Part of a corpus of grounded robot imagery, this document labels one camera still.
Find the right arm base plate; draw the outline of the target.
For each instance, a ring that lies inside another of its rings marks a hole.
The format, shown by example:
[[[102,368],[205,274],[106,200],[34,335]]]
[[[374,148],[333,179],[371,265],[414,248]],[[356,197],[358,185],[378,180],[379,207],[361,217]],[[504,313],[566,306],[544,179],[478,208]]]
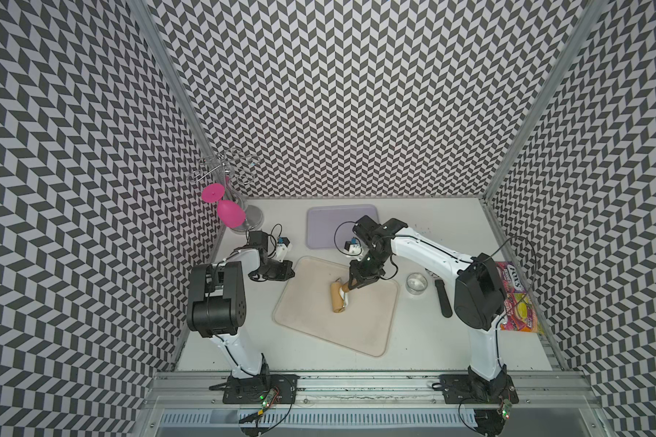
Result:
[[[517,388],[512,378],[503,371],[491,381],[484,380],[477,373],[441,374],[438,383],[446,404],[468,402],[501,405],[505,401],[519,403]]]

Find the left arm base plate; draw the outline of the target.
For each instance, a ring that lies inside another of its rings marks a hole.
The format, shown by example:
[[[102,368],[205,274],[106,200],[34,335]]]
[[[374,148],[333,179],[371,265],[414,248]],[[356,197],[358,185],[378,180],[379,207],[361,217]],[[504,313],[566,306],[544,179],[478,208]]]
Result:
[[[296,374],[270,374],[238,379],[230,376],[223,390],[224,404],[259,405],[261,397],[277,389],[278,404],[294,404],[299,376]]]

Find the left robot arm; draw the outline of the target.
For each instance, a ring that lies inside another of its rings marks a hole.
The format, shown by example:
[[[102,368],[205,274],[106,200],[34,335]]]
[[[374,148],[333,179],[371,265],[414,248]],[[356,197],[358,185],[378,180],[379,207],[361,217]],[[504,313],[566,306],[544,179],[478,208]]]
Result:
[[[246,282],[287,282],[293,262],[277,260],[269,251],[273,236],[251,231],[246,244],[216,263],[192,268],[186,322],[191,331],[212,340],[231,366],[231,381],[269,384],[269,365],[243,328],[248,315]]]

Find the wooden dough roller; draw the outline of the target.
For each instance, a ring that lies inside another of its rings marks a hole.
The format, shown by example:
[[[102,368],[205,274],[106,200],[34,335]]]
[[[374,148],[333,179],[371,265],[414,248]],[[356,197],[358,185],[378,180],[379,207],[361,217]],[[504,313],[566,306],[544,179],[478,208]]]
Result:
[[[341,298],[341,291],[348,292],[350,295],[350,288],[347,282],[342,279],[335,280],[330,286],[331,304],[333,313],[341,313],[346,310],[343,308],[343,300]]]

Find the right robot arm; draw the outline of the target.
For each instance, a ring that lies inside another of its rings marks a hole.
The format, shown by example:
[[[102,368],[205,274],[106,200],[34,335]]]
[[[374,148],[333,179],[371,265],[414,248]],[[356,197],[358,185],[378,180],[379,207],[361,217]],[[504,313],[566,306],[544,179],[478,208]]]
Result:
[[[493,382],[504,371],[497,332],[507,318],[507,293],[488,254],[465,255],[430,240],[406,222],[392,218],[379,224],[368,216],[359,218],[353,234],[360,241],[362,258],[349,264],[349,276],[333,295],[384,280],[384,264],[395,257],[405,258],[453,282],[454,292],[448,296],[449,307],[466,327],[470,344],[470,371],[481,381]]]

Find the beige plastic tray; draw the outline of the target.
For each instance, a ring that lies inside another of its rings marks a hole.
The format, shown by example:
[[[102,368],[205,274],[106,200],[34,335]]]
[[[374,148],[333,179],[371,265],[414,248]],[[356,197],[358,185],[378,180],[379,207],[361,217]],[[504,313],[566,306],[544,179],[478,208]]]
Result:
[[[293,268],[273,312],[273,320],[292,330],[380,357],[386,352],[397,307],[394,280],[347,291],[348,267],[305,256]]]

